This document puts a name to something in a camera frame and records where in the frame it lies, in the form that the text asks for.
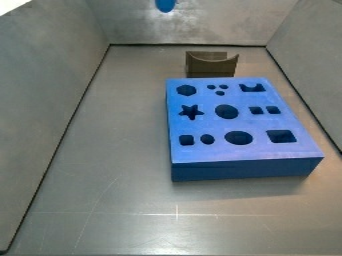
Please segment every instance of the gray floor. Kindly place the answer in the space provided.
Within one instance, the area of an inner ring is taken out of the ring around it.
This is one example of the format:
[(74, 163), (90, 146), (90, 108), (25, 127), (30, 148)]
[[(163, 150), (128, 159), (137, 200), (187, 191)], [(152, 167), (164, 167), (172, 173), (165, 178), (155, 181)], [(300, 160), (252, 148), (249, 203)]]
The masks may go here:
[[(307, 178), (172, 183), (164, 79), (185, 50), (240, 54), (326, 158)], [(14, 239), (16, 254), (342, 254), (342, 160), (263, 48), (112, 47)]]

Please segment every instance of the square hole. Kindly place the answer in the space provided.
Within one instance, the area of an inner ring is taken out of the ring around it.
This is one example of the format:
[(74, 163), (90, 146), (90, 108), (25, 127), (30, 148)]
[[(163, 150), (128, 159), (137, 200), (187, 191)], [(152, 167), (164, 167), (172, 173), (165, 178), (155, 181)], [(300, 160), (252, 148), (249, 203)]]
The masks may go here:
[(179, 143), (181, 146), (192, 146), (195, 144), (193, 136), (192, 135), (180, 135)]
[(280, 114), (280, 110), (275, 106), (267, 106), (265, 109), (267, 109), (269, 114)]
[(261, 108), (260, 107), (249, 107), (249, 111), (253, 115), (260, 115), (263, 114)]
[(265, 132), (272, 143), (296, 142), (293, 134), (288, 130), (268, 130)]

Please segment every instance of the blue object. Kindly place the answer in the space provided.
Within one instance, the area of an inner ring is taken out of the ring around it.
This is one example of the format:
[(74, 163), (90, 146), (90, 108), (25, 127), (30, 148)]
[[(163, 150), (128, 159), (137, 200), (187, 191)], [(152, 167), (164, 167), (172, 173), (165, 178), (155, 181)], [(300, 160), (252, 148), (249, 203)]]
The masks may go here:
[(160, 12), (171, 12), (175, 8), (176, 0), (155, 0), (155, 6)]
[(311, 173), (323, 153), (265, 78), (165, 87), (172, 181)]

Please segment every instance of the gray wall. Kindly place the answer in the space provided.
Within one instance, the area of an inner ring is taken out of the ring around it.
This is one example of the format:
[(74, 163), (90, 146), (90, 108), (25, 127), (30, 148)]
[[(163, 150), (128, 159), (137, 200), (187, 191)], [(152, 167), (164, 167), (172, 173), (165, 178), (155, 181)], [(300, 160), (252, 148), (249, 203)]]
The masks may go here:
[(342, 151), (342, 4), (300, 0), (267, 49)]
[(0, 17), (0, 252), (8, 248), (108, 47), (82, 0)]
[(113, 44), (265, 45), (296, 0), (86, 0)]

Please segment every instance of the circular hole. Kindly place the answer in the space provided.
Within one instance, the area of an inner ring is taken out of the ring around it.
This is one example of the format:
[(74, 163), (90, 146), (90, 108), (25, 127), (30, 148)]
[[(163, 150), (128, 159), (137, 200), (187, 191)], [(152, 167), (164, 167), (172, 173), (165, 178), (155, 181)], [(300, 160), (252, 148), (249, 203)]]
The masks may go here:
[(219, 88), (223, 89), (223, 90), (225, 90), (225, 89), (228, 89), (228, 86), (227, 86), (225, 84), (221, 84), (221, 85), (219, 86)]
[(211, 145), (215, 142), (213, 137), (209, 134), (204, 134), (200, 137), (200, 141), (205, 144), (205, 145)]
[(241, 131), (228, 132), (224, 139), (233, 145), (247, 145), (252, 142), (252, 136), (247, 132)]
[(239, 115), (239, 111), (231, 105), (219, 105), (215, 108), (215, 113), (224, 119), (233, 119)]
[(223, 91), (216, 91), (216, 94), (217, 94), (219, 96), (223, 96), (223, 95), (224, 95), (224, 92), (223, 92)]
[(209, 90), (213, 90), (213, 89), (216, 89), (216, 86), (215, 86), (213, 84), (209, 84), (209, 85), (207, 86), (207, 88), (208, 88)]

